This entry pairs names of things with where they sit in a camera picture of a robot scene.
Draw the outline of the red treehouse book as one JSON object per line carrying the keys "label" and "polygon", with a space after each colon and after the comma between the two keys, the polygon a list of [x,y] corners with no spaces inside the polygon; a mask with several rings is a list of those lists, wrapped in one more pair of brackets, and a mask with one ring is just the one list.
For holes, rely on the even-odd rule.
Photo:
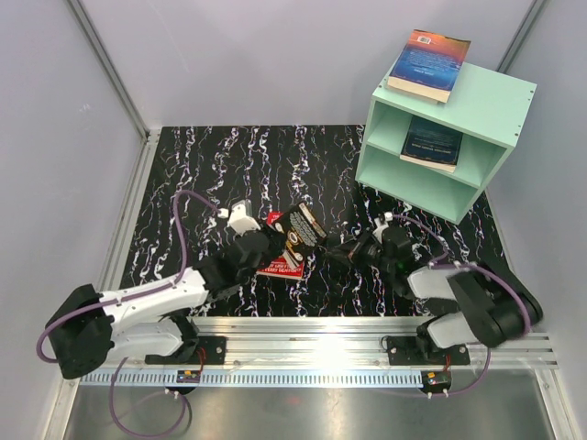
{"label": "red treehouse book", "polygon": [[291,241],[292,245],[285,245],[284,252],[275,258],[268,267],[258,269],[257,274],[272,278],[288,279],[299,281],[304,271],[305,256],[303,254],[304,240],[302,232],[297,226],[298,222],[293,219],[294,209],[287,212],[270,212],[269,215],[290,215],[292,223]]}

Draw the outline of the blue orange sunset book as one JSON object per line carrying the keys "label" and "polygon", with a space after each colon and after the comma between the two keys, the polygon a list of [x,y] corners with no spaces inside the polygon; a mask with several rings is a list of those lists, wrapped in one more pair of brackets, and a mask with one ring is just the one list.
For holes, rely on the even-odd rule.
{"label": "blue orange sunset book", "polygon": [[387,84],[423,84],[442,90],[449,100],[471,42],[415,29],[393,64]]}

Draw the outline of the black paperback book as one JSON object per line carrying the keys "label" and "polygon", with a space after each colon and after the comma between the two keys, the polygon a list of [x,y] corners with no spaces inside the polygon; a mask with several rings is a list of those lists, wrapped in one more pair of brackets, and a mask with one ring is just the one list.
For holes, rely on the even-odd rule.
{"label": "black paperback book", "polygon": [[302,232],[302,238],[305,242],[303,254],[306,260],[325,242],[327,231],[317,221],[316,216],[311,211],[308,204],[300,202],[292,206],[290,209],[294,209],[293,219],[298,222],[297,226]]}

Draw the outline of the dark blue paperback book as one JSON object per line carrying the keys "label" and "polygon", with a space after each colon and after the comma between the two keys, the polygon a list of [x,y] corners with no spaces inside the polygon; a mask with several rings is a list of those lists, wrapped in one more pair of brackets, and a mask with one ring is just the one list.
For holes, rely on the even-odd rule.
{"label": "dark blue paperback book", "polygon": [[413,115],[400,159],[433,170],[453,173],[463,134],[456,129]]}

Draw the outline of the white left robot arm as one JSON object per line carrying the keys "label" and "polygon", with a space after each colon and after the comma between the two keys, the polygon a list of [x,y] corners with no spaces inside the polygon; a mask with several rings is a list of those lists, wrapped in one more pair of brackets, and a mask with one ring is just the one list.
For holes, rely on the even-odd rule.
{"label": "white left robot arm", "polygon": [[232,243],[175,275],[119,291],[97,291],[91,284],[75,288],[46,323],[39,358],[58,365],[66,380],[115,359],[192,361],[198,335],[189,310],[238,293],[286,249],[281,227],[251,217],[230,226],[237,234]]}

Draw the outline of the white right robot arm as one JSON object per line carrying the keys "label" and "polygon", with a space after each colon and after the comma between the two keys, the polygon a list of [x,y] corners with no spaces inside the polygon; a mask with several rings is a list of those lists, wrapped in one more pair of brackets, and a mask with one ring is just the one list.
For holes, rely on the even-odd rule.
{"label": "white right robot arm", "polygon": [[526,335],[544,317],[527,287],[502,261],[478,265],[415,260],[412,242],[396,225],[381,224],[327,249],[349,268],[379,271],[392,291],[411,300],[439,300],[449,308],[419,325],[413,336],[386,336],[382,345],[393,365],[466,365],[466,346],[496,348]]}

